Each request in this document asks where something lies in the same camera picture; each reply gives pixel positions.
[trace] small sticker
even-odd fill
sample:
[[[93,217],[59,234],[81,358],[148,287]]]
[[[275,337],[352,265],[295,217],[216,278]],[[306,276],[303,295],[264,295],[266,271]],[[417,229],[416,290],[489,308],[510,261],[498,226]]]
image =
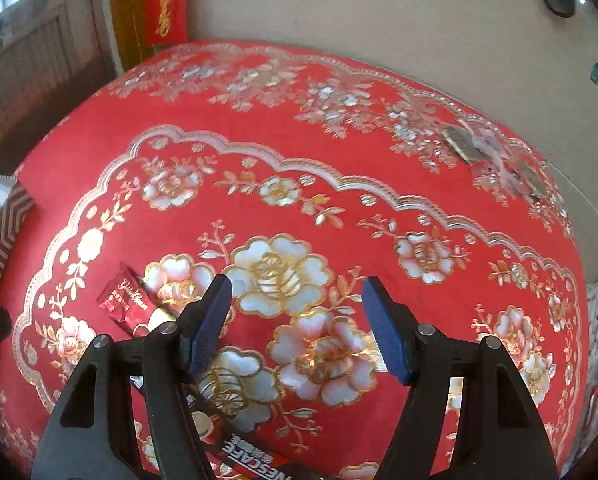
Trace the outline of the small sticker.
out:
[[[595,63],[590,72],[590,79],[595,85],[598,85],[598,63]]]

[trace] red candy wrapper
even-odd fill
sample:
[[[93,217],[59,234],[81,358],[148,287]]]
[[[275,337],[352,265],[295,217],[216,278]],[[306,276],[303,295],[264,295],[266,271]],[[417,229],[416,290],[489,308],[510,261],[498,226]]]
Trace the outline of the red candy wrapper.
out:
[[[144,290],[137,277],[125,264],[110,281],[98,299],[121,328],[133,337],[142,337],[165,321],[176,321],[164,308],[158,307]]]

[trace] red bedspread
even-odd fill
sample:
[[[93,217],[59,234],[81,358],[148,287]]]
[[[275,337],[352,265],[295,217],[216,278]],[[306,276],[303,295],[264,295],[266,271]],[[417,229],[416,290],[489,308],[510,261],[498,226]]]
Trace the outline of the red bedspread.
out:
[[[492,164],[459,160],[449,125],[487,141]],[[529,174],[540,200],[518,194]],[[126,337],[96,303],[121,261],[174,310],[230,277],[201,387],[221,403],[231,381],[226,412],[286,456],[346,480],[382,459],[406,391],[360,304],[375,274],[448,336],[501,338],[565,457],[588,354],[572,228],[541,156],[457,100],[318,52],[193,43],[92,96],[18,176],[37,208],[0,294],[16,319],[0,346],[0,421],[23,467],[90,340]],[[450,386],[437,470],[461,403],[461,379]],[[154,463],[139,402],[134,415]],[[524,460],[509,453],[502,467]]]

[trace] blue gripper pad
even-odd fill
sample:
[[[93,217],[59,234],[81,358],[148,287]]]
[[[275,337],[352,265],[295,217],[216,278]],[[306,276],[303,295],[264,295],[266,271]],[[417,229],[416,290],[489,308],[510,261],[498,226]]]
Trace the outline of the blue gripper pad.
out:
[[[197,303],[203,318],[192,336],[188,360],[188,374],[194,380],[210,367],[219,334],[232,304],[232,284],[227,276],[215,276]]]
[[[413,370],[408,362],[404,335],[397,328],[396,320],[390,312],[394,311],[395,303],[376,276],[369,276],[364,280],[362,303],[388,371],[401,384],[408,384]]]

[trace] metal screw head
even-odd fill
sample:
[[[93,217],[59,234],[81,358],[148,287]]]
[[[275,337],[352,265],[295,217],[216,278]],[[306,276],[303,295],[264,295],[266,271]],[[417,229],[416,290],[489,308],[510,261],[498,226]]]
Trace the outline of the metal screw head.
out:
[[[429,323],[421,323],[418,330],[421,335],[434,335],[434,332],[436,332],[434,326]]]
[[[493,350],[499,350],[501,348],[501,339],[493,335],[489,335],[486,338],[486,345]]]
[[[109,341],[110,341],[110,338],[106,334],[101,334],[101,335],[96,336],[92,340],[92,344],[96,348],[103,348],[105,345],[108,344]]]
[[[159,328],[162,334],[172,334],[176,331],[176,321],[166,321]]]

